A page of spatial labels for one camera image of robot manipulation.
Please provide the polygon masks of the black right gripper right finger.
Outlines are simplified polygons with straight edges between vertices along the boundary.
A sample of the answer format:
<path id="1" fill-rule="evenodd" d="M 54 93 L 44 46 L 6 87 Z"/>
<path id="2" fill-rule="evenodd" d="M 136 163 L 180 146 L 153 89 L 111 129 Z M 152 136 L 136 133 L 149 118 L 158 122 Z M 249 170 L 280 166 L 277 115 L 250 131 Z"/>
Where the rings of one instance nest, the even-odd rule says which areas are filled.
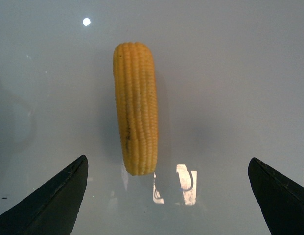
<path id="1" fill-rule="evenodd" d="M 258 158 L 248 176 L 269 231 L 273 235 L 304 235 L 304 187 Z"/>

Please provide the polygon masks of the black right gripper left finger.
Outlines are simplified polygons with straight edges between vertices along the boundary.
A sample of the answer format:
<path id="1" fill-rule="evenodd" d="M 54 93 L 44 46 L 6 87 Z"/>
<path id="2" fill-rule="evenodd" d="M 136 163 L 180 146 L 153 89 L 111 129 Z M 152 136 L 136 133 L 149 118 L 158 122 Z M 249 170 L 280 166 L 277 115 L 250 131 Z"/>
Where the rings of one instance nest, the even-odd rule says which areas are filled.
<path id="1" fill-rule="evenodd" d="M 69 235 L 84 197 L 88 159 L 82 155 L 0 215 L 0 235 Z"/>

